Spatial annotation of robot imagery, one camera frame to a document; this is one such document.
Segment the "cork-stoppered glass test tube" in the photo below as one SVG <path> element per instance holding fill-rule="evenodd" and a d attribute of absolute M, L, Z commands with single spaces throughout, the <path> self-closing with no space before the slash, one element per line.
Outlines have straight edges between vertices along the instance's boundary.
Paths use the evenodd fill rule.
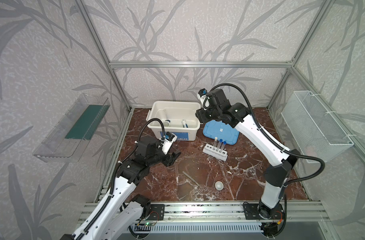
<path fill-rule="evenodd" d="M 216 149 L 217 149 L 217 141 L 218 141 L 218 137 L 215 137 L 215 139 L 214 139 L 214 143 L 213 143 L 213 148 L 214 148 L 214 150 L 216 150 Z"/>

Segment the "blue-capped test tube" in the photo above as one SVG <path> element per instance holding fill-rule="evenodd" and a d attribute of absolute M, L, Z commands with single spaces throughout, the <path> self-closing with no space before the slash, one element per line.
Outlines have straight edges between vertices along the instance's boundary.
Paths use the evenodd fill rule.
<path fill-rule="evenodd" d="M 224 148 L 225 148 L 225 145 L 227 144 L 227 142 L 226 141 L 223 141 L 223 144 L 222 144 L 222 146 L 221 146 L 221 152 L 223 152 L 223 150 L 224 150 Z"/>
<path fill-rule="evenodd" d="M 219 143 L 218 143 L 218 146 L 217 146 L 217 151 L 219 151 L 219 150 L 220 150 L 220 148 L 221 148 L 222 144 L 223 144 L 223 139 L 220 139 L 220 140 L 219 140 Z"/>

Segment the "white gauze roll blue label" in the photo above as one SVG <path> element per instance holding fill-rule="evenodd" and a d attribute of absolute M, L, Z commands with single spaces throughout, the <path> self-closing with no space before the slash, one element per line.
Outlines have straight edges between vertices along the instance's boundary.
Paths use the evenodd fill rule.
<path fill-rule="evenodd" d="M 188 124 L 187 124 L 187 122 L 185 120 L 182 120 L 181 123 L 182 123 L 182 126 L 184 128 L 188 128 L 189 127 Z"/>

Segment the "blue base small flask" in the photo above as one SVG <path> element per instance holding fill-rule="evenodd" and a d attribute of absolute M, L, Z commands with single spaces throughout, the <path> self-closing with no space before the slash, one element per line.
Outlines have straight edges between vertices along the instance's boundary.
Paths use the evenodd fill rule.
<path fill-rule="evenodd" d="M 165 120 L 169 120 L 170 121 L 170 119 L 169 119 L 169 117 L 167 115 L 166 109 L 163 109 L 161 113 L 162 113 L 162 121 L 165 121 Z"/>

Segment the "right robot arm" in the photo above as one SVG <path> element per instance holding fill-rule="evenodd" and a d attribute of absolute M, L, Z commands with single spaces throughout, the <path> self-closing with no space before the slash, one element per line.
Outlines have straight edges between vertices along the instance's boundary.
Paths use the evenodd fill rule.
<path fill-rule="evenodd" d="M 288 185 L 315 178 L 323 172 L 326 164 L 318 157 L 302 155 L 281 144 L 258 122 L 245 92 L 234 84 L 226 85 L 239 91 L 246 103 L 232 105 L 222 90 L 224 84 L 219 84 L 210 91 L 199 90 L 198 99 L 202 108 L 197 110 L 195 115 L 202 124 L 217 121 L 230 125 L 249 139 L 266 157 L 270 165 L 264 172 L 266 184 L 257 211 L 261 218 L 270 219 L 285 195 Z M 313 174 L 290 180 L 289 175 L 298 159 L 316 161 L 320 167 Z"/>

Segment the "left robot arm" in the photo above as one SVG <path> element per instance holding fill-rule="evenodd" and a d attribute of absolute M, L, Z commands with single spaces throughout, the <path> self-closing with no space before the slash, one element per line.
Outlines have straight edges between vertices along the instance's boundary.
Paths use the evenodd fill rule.
<path fill-rule="evenodd" d="M 161 137 L 138 135 L 134 150 L 115 167 L 102 201 L 74 233 L 64 234 L 63 240 L 117 240 L 135 221 L 150 215 L 150 200 L 142 195 L 136 195 L 127 206 L 123 204 L 151 167 L 157 164 L 170 167 L 181 154 L 170 150 L 176 135 L 167 132 L 158 118 L 148 120 L 145 125 L 152 122 L 160 124 Z"/>

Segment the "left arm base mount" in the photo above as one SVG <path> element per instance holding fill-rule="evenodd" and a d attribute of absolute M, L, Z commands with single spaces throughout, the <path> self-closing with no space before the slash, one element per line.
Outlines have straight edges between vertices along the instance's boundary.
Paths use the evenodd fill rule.
<path fill-rule="evenodd" d="M 165 213 L 164 204 L 150 204 L 142 206 L 141 216 L 138 220 L 141 221 L 162 221 Z"/>

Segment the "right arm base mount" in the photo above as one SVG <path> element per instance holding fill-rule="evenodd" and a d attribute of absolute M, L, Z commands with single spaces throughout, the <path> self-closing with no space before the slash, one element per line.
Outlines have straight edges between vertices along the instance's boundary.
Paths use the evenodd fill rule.
<path fill-rule="evenodd" d="M 266 220 L 278 221 L 284 218 L 284 208 L 278 203 L 273 209 L 266 207 L 262 203 L 252 204 L 244 202 L 242 204 L 246 220 Z"/>

